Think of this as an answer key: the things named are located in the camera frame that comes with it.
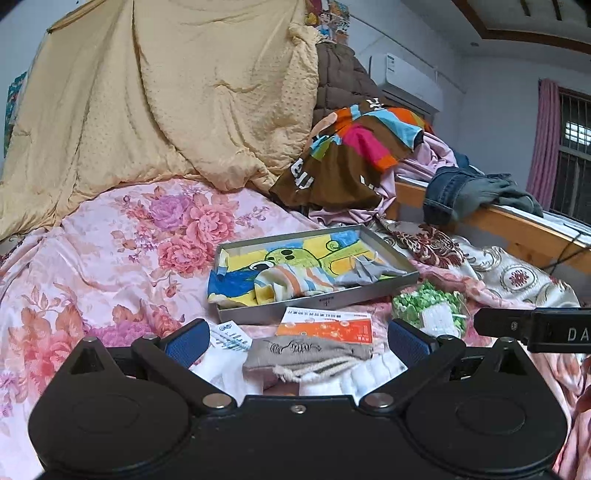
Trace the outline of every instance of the pink curtain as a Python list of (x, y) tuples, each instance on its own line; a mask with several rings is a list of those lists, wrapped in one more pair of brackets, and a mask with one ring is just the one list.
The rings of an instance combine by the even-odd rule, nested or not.
[(560, 94), (558, 84), (550, 79), (544, 79), (540, 82), (538, 126), (535, 132), (534, 156), (526, 188), (544, 210), (550, 208), (552, 201), (559, 145)]

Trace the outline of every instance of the white air conditioner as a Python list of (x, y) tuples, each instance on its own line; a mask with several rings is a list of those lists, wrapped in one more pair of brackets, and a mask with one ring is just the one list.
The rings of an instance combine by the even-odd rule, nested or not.
[(433, 79), (391, 53), (372, 55), (372, 80), (388, 96), (400, 98), (429, 115), (443, 110), (443, 92)]

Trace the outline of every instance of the shallow tray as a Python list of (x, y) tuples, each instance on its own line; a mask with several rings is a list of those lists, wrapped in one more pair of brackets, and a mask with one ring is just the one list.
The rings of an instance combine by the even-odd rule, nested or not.
[(217, 314), (220, 320), (222, 322), (229, 322), (230, 320), (233, 320), (238, 325), (274, 325), (281, 321), (281, 318), (283, 317), (287, 307), (336, 310), (349, 305), (354, 305), (356, 303), (362, 303), (380, 297), (396, 295), (402, 288), (408, 287), (409, 285), (414, 285), (418, 281), (418, 271), (411, 265), (406, 257), (389, 246), (377, 234), (372, 232), (364, 225), (325, 228), (308, 232), (267, 236), (253, 240), (243, 240), (239, 242), (220, 244), (217, 247), (215, 264), (213, 268), (215, 272), (218, 272), (219, 256), (222, 250), (225, 250), (230, 256), (232, 256), (232, 252), (235, 252), (236, 255), (243, 255), (251, 251), (254, 252), (264, 249), (265, 247), (270, 247), (271, 244), (279, 244), (273, 245), (272, 249), (282, 248), (283, 245), (281, 245), (281, 243), (283, 242), (303, 240), (315, 236), (331, 235), (333, 233), (357, 231), (359, 231), (359, 240), (361, 240), (371, 249), (375, 250), (379, 254), (381, 260), (389, 263), (392, 267), (397, 267), (409, 273), (399, 277), (385, 278), (371, 285), (352, 287), (341, 291), (323, 293), (311, 297), (302, 297), (286, 301), (278, 301), (265, 305), (236, 307), (231, 309), (221, 309), (219, 306), (216, 306)]

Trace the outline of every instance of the white wall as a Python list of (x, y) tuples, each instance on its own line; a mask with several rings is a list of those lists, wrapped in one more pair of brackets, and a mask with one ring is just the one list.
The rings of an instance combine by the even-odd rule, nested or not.
[[(357, 58), (366, 69), (371, 55), (392, 53), (433, 79), (435, 73), (428, 64), (435, 66), (455, 84), (462, 86), (462, 57), (400, 0), (345, 0), (344, 3), (349, 6), (352, 15), (371, 25), (370, 27), (352, 18), (349, 29), (349, 46), (355, 50)], [(388, 37), (396, 39), (425, 61)], [(454, 147), (458, 138), (463, 95), (444, 77), (439, 76), (438, 82), (444, 94), (444, 109), (435, 116), (434, 128), (442, 140)]]
[[(84, 2), (85, 0), (23, 0), (0, 21), (0, 112), (3, 137), (8, 87), (31, 66), (46, 29)], [(3, 150), (3, 147), (0, 148), (0, 173), (4, 166)]]
[(534, 151), (538, 81), (591, 95), (591, 75), (516, 59), (467, 57), (457, 149), (487, 173), (511, 173), (523, 188)]

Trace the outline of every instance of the silver bolt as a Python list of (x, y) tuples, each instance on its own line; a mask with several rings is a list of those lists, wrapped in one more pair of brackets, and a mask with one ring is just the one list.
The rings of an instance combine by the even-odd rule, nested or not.
[(226, 408), (232, 403), (232, 397), (225, 393), (210, 393), (203, 397), (203, 405), (209, 408)]
[(365, 403), (373, 408), (387, 408), (394, 403), (394, 398), (387, 393), (370, 393), (365, 397)]
[(302, 413), (304, 413), (306, 411), (306, 407), (303, 405), (292, 405), (290, 407), (290, 410), (293, 413), (297, 413), (298, 415), (301, 415)]

